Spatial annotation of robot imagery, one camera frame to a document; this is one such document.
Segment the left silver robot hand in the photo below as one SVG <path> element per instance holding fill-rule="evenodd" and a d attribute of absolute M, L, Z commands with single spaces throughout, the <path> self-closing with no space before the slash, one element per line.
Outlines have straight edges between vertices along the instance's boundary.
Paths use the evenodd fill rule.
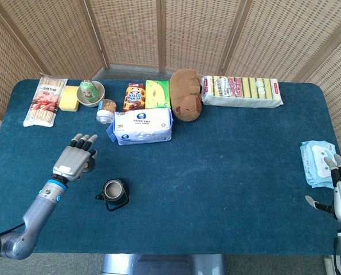
<path fill-rule="evenodd" d="M 97 135 L 76 134 L 65 147 L 53 166 L 53 178 L 66 182 L 73 182 L 82 173 L 93 171 L 96 165 L 97 151 L 92 148 Z"/>

